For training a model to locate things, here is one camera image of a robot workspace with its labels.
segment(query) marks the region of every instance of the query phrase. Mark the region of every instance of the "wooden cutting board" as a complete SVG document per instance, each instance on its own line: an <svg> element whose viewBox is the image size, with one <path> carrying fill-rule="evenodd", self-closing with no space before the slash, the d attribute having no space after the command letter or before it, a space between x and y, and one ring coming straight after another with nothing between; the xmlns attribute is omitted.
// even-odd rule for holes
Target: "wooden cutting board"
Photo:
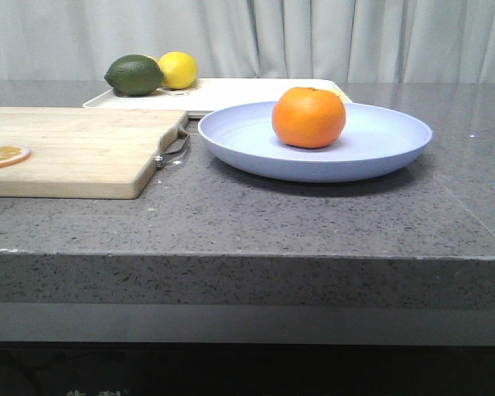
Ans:
<svg viewBox="0 0 495 396"><path fill-rule="evenodd" d="M186 111L0 107L0 145L31 156L0 168L0 196L136 198Z"/></svg>

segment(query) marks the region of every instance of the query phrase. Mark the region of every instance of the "white tray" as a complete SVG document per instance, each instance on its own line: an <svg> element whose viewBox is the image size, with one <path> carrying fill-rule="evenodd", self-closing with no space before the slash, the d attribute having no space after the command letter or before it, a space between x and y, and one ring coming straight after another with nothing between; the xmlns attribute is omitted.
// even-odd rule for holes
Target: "white tray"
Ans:
<svg viewBox="0 0 495 396"><path fill-rule="evenodd" d="M292 182L353 182L394 172L431 141L420 120L390 109L347 103L341 137L324 148L283 144L271 127L275 102L215 111L198 130L217 158L246 172Z"/></svg>
<svg viewBox="0 0 495 396"><path fill-rule="evenodd" d="M158 89L146 97L121 97L113 90L87 101L83 107L111 109L185 110L190 118L201 118L225 107L260 101L277 101L292 87L315 87L335 92L344 102L348 96L334 82L288 78L198 78L193 87L170 91Z"/></svg>

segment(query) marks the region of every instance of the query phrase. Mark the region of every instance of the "curtain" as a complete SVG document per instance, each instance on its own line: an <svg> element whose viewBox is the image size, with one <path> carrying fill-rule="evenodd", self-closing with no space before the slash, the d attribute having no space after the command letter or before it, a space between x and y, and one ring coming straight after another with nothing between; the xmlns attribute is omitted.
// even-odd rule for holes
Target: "curtain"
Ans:
<svg viewBox="0 0 495 396"><path fill-rule="evenodd" d="M0 0L0 79L173 50L202 78L495 83L495 0Z"/></svg>

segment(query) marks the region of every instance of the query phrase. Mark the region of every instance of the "citrus fruit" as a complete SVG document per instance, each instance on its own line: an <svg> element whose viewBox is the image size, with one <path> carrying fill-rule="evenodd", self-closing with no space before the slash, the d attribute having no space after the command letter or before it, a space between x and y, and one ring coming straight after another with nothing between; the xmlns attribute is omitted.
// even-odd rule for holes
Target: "citrus fruit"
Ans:
<svg viewBox="0 0 495 396"><path fill-rule="evenodd" d="M285 144L318 149L333 143L347 121L343 102L332 91L293 87L275 104L273 130Z"/></svg>
<svg viewBox="0 0 495 396"><path fill-rule="evenodd" d="M0 167L7 167L24 161L31 155L31 151L19 146L0 146Z"/></svg>
<svg viewBox="0 0 495 396"><path fill-rule="evenodd" d="M163 86L171 89L189 87L198 74L196 60L184 52L169 52L159 59L158 65L165 75Z"/></svg>
<svg viewBox="0 0 495 396"><path fill-rule="evenodd" d="M116 59L106 71L105 80L118 93L141 97L161 87L163 73L154 58L132 54Z"/></svg>

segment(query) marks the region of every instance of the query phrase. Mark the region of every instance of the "orange slice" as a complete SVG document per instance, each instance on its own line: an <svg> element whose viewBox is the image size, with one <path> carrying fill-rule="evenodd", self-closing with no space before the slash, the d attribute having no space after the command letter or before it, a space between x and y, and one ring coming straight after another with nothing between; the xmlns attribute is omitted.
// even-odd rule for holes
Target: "orange slice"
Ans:
<svg viewBox="0 0 495 396"><path fill-rule="evenodd" d="M8 167L24 161L31 155L28 148L20 146L0 146L0 167Z"/></svg>

